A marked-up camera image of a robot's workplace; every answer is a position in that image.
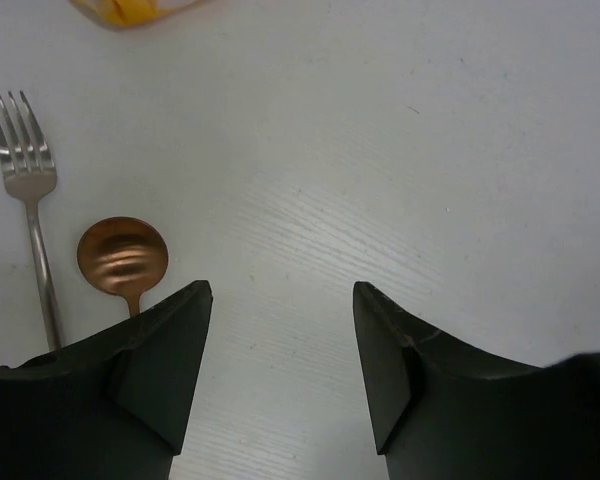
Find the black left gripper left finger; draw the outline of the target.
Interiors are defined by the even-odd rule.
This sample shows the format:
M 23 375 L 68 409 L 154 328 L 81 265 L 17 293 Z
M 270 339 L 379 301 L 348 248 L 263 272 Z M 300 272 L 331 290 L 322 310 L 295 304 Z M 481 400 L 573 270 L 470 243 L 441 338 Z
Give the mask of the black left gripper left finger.
M 167 478 L 212 302 L 198 280 L 84 340 L 0 366 L 0 479 Z

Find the silver metal fork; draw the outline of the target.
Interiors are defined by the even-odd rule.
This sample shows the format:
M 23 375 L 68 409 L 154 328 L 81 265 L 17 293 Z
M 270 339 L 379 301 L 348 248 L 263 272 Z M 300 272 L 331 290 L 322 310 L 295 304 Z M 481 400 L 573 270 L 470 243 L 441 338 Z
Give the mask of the silver metal fork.
M 24 92 L 0 93 L 0 168 L 8 195 L 24 205 L 48 348 L 63 344 L 58 304 L 39 219 L 39 203 L 57 186 L 49 144 Z

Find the yellow white checkered cloth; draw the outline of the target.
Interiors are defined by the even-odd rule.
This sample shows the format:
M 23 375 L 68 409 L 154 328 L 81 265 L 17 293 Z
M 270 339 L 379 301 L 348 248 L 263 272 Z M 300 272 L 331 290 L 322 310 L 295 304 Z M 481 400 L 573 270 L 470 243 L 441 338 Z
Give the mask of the yellow white checkered cloth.
M 69 4 L 85 19 L 110 31 L 144 28 L 175 15 L 209 4 L 204 0 L 71 0 Z

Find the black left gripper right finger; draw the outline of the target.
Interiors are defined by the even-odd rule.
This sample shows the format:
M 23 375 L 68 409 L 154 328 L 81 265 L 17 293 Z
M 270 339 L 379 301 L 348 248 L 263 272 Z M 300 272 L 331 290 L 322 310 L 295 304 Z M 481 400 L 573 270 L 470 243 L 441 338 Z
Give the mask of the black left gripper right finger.
M 393 479 L 600 479 L 600 353 L 535 367 L 476 348 L 368 282 L 353 315 Z

